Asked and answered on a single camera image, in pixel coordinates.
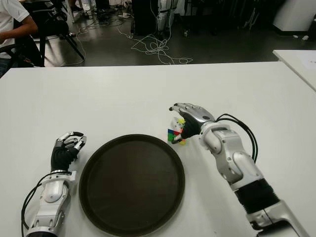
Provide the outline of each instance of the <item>rubik's cube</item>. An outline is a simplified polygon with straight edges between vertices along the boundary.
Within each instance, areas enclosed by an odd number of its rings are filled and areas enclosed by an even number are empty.
[[[183,119],[179,119],[177,124],[184,124],[184,120]],[[172,129],[168,129],[168,141],[171,142],[173,141],[173,139],[178,136],[181,132],[182,132],[182,128],[180,129],[180,131],[175,131],[175,130],[172,130]],[[181,145],[185,145],[186,144],[186,140],[182,140],[181,142],[179,142],[179,144]]]

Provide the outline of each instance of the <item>white desk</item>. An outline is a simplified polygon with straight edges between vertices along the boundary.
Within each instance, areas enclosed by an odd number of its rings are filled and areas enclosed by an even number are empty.
[[[90,156],[115,137],[143,133],[166,140],[175,102],[202,105],[216,117],[229,112],[247,123],[258,140],[259,168],[316,236],[316,94],[282,62],[11,69],[0,79],[1,235],[20,236],[22,202],[49,171],[58,136],[69,130],[87,135],[71,166],[80,175]],[[232,128],[250,152],[245,133]],[[149,237],[255,236],[197,138],[173,148],[186,174],[183,203]],[[35,209],[31,205],[28,223]],[[75,189],[60,237],[104,236],[81,210]]]
[[[273,50],[273,53],[316,91],[316,50]]]

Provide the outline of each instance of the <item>chair leg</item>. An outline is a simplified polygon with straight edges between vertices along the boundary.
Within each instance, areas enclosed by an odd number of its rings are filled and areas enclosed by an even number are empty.
[[[78,48],[72,43],[72,41],[69,39],[70,37],[68,35],[63,35],[67,42],[71,45],[71,47],[77,52],[77,54],[84,60],[84,56],[80,53]]]
[[[39,38],[39,52],[41,55],[41,66],[44,67],[45,63],[45,44],[46,44],[46,37],[40,36]]]
[[[78,46],[78,44],[76,43],[76,41],[71,37],[71,36],[69,36],[69,39],[74,43],[74,45],[77,47]]]

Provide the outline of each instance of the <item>gray floor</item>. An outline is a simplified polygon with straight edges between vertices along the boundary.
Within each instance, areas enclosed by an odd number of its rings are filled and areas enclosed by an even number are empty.
[[[79,23],[74,23],[70,28],[72,32],[77,32],[80,27],[92,22],[93,20],[80,19]],[[128,33],[130,21],[126,20],[119,28]],[[85,34],[79,34],[78,39],[86,52],[86,58],[84,62],[71,66],[161,64],[157,55],[131,50],[136,41],[121,35],[118,27],[88,29]],[[279,36],[272,30],[222,30],[217,36],[212,36],[208,30],[202,29],[198,34],[191,32],[186,38],[183,36],[182,26],[177,23],[172,28],[172,37],[167,45],[168,55],[175,58],[192,58],[194,64],[276,61],[277,58],[272,54],[274,49],[316,50],[316,42],[295,39],[293,36]],[[162,57],[162,60],[170,62],[167,58]],[[46,45],[47,67],[59,67],[80,61],[81,58],[65,40],[50,39]]]

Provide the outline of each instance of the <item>person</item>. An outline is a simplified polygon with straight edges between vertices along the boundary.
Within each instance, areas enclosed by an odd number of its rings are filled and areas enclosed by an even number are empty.
[[[14,19],[23,24],[14,29]],[[15,38],[36,33],[38,27],[18,0],[0,0],[0,48],[15,43]],[[0,78],[9,69],[10,56],[0,53]]]
[[[81,11],[83,11],[82,8],[76,6],[76,1],[77,0],[70,0],[71,11],[73,11],[73,12],[81,12]]]

